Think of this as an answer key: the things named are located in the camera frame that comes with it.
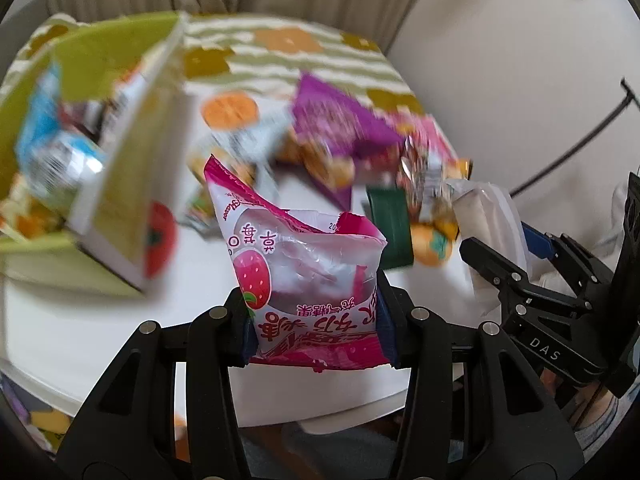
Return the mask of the striped floral bedspread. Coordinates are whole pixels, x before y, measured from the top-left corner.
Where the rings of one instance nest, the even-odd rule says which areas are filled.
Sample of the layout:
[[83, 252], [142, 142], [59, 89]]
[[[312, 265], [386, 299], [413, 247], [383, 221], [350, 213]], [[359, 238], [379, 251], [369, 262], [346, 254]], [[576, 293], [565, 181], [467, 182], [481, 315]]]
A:
[[[51, 58], [66, 77], [69, 100], [104, 98], [127, 70], [164, 40], [177, 12], [126, 16], [94, 24], [56, 14], [18, 51], [1, 85], [2, 114], [20, 119], [35, 81]], [[381, 112], [422, 113], [398, 71], [371, 40], [319, 24], [258, 14], [189, 16], [183, 33], [185, 92], [214, 96], [247, 91], [295, 96], [312, 76]]]

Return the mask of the silver blue snack bag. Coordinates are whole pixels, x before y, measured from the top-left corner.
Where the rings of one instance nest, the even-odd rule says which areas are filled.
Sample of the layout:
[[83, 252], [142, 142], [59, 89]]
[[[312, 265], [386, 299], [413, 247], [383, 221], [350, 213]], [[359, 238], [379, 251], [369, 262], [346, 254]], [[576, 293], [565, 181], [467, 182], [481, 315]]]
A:
[[38, 78], [15, 144], [18, 169], [30, 194], [66, 216], [82, 187], [104, 167], [105, 154], [60, 115], [61, 74], [50, 65]]

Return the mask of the colourful barcode snack bag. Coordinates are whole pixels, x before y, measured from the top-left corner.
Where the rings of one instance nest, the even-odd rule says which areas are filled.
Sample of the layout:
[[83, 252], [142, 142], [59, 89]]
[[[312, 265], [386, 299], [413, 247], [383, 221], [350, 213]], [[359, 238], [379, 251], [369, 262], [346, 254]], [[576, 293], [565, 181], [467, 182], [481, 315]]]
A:
[[430, 142], [406, 136], [399, 152], [396, 183], [405, 192], [409, 219], [426, 223], [455, 240], [459, 227], [446, 189], [444, 162]]

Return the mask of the dark green snack bar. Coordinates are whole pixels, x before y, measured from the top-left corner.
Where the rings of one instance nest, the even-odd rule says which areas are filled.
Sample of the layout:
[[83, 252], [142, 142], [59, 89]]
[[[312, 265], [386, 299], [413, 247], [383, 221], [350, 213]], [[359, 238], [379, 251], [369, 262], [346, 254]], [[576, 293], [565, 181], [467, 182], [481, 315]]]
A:
[[392, 270], [412, 266], [414, 255], [405, 191], [368, 186], [367, 196], [371, 221], [387, 240], [380, 268]]

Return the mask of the silver grey snack packet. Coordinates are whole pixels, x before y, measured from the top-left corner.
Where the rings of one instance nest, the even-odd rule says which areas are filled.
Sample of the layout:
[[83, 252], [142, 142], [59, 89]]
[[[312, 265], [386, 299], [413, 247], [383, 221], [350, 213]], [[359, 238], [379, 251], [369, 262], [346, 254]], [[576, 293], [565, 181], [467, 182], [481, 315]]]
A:
[[271, 200], [277, 195], [270, 162], [283, 148], [293, 125], [287, 108], [272, 110], [253, 125], [231, 131], [212, 131], [193, 145], [186, 164], [194, 177], [204, 182], [204, 167], [210, 156], [216, 157], [242, 182]]

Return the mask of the white orange-print tray cloth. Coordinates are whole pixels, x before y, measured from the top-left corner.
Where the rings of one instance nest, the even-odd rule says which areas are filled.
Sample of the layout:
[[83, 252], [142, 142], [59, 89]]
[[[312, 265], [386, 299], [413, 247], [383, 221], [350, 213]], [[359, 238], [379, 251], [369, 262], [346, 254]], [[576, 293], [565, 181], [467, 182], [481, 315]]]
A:
[[[187, 84], [175, 100], [158, 198], [179, 212], [196, 180], [186, 154], [208, 129], [201, 102], [224, 90]], [[279, 177], [278, 204], [333, 212], [335, 208], [297, 174]], [[390, 284], [405, 289], [414, 304], [447, 322], [476, 327], [499, 322], [477, 304], [470, 270], [454, 248], [439, 268], [416, 263], [387, 272]], [[75, 415], [107, 365], [138, 326], [190, 322], [223, 304], [236, 286], [227, 248], [179, 226], [177, 248], [168, 266], [150, 282], [144, 296], [107, 297], [74, 290], [4, 281], [1, 285], [1, 371], [17, 385], [61, 412]], [[230, 370], [240, 427], [299, 422], [310, 434], [330, 434], [393, 413], [404, 406], [409, 371], [389, 365], [315, 373], [310, 368], [249, 365]]]

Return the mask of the purple snack packet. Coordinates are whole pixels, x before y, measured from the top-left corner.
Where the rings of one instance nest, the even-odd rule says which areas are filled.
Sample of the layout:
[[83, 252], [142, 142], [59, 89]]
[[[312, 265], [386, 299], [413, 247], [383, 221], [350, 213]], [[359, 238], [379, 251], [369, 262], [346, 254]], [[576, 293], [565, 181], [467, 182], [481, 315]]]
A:
[[364, 159], [402, 141], [355, 98], [308, 73], [300, 78], [293, 115], [297, 141], [319, 142], [332, 155]]

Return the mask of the green cardboard box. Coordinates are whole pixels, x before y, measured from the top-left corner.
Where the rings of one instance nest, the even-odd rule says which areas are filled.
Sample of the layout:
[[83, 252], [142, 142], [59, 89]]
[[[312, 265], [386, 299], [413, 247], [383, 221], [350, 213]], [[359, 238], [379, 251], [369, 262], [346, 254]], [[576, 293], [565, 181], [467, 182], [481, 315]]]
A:
[[169, 115], [183, 83], [180, 18], [164, 40], [114, 81], [104, 98], [69, 100], [64, 124], [85, 133], [104, 151], [104, 167], [78, 192], [66, 216], [40, 203], [18, 169], [20, 119], [1, 112], [1, 272], [15, 281], [113, 296], [145, 288], [145, 253], [152, 191]]

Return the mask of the pink strawberry candy bag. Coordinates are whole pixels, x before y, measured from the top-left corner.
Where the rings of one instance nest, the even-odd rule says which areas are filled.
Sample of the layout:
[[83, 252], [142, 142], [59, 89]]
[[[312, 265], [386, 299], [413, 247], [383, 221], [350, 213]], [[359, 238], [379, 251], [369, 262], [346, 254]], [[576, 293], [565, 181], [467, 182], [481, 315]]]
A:
[[252, 361], [365, 370], [386, 363], [378, 265], [387, 242], [349, 211], [281, 209], [216, 157], [204, 177], [255, 333]]

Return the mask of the cream white chip bag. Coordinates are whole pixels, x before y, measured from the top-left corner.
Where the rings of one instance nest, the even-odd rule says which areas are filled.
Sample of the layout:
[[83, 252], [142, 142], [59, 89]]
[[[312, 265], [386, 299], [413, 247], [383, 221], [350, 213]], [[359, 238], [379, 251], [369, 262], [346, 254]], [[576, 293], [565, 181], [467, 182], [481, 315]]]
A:
[[460, 235], [476, 237], [528, 271], [529, 256], [520, 214], [506, 190], [488, 182], [447, 179], [446, 190]]

